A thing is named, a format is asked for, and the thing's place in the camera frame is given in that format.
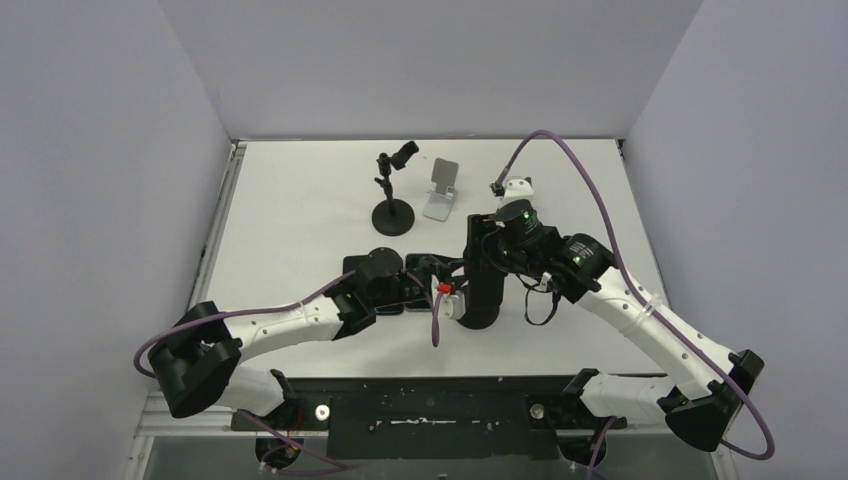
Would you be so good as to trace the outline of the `clear-case phone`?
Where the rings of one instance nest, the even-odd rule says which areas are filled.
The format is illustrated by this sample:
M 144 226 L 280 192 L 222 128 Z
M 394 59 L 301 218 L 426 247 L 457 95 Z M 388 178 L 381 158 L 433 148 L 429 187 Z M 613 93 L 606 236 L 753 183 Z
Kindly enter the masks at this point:
M 405 256 L 405 267 L 414 279 L 409 281 L 409 300 L 405 309 L 410 312 L 423 312 L 430 309 L 430 294 L 433 278 L 434 257 L 427 253 L 409 253 Z

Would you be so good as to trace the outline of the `red-edged black phone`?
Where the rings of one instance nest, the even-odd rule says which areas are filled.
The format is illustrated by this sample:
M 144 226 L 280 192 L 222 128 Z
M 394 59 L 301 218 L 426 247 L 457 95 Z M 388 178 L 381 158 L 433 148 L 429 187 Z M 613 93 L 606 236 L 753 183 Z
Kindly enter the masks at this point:
M 505 274 L 494 265 L 472 265 L 466 260 L 464 251 L 464 287 L 466 302 L 472 305 L 499 305 L 503 302 Z

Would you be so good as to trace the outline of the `black smartphone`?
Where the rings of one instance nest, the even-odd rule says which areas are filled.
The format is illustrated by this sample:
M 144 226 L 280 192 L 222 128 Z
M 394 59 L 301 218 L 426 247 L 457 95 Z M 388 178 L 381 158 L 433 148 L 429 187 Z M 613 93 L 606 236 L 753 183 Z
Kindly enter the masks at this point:
M 387 268 L 389 275 L 384 276 L 378 282 L 375 303 L 376 315 L 400 315 L 404 311 L 402 281 L 400 279 L 400 274 L 404 268 L 403 260 L 395 255 L 391 260 L 386 259 L 383 265 Z

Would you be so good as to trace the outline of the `black pole phone stand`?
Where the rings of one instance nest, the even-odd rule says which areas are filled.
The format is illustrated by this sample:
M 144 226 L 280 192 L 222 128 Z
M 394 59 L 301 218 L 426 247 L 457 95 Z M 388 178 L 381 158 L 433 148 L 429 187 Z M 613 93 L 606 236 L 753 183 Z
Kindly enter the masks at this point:
M 394 154 L 382 152 L 376 159 L 379 176 L 375 177 L 374 181 L 382 188 L 385 199 L 372 210 L 371 221 L 375 230 L 384 236 L 404 235 L 414 225 L 415 213 L 409 203 L 395 197 L 390 176 L 393 170 L 404 169 L 418 152 L 418 145 L 414 141 L 408 141 Z
M 466 302 L 464 313 L 456 322 L 469 330 L 483 330 L 496 322 L 499 313 L 499 305 L 472 305 Z

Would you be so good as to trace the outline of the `white folding phone stand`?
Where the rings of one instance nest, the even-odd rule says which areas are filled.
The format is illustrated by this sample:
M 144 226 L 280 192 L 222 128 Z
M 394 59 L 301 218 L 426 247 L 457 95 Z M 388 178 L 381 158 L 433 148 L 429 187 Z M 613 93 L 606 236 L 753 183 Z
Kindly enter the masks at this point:
M 423 208 L 423 215 L 431 220 L 446 222 L 456 200 L 456 180 L 459 164 L 443 158 L 434 160 L 431 171 L 432 188 Z

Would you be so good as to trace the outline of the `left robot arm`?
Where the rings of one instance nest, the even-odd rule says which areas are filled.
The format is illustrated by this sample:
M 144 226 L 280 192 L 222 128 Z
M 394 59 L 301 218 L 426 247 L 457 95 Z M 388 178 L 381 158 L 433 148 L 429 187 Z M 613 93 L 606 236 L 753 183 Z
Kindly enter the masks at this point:
M 439 286 L 452 286 L 463 265 L 460 258 L 427 255 L 409 266 L 396 251 L 377 248 L 292 304 L 222 312 L 212 301 L 199 303 L 143 351 L 172 417 L 218 406 L 283 429 L 295 419 L 296 395 L 281 371 L 250 367 L 249 360 L 356 335 L 375 323 L 381 308 L 420 300 L 435 306 Z

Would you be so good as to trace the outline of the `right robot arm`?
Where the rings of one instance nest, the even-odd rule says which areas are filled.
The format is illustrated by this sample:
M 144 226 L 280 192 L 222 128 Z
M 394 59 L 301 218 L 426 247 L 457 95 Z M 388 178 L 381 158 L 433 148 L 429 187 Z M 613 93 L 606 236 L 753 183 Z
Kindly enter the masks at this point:
M 527 199 L 469 216 L 463 257 L 468 280 L 463 326 L 493 323 L 505 277 L 525 276 L 551 293 L 554 306 L 567 301 L 597 316 L 661 369 L 661 375 L 649 377 L 582 369 L 562 400 L 563 416 L 574 426 L 607 417 L 663 423 L 689 446 L 713 452 L 764 369 L 755 352 L 714 342 L 625 278 L 613 253 L 592 236 L 561 235 L 543 225 Z

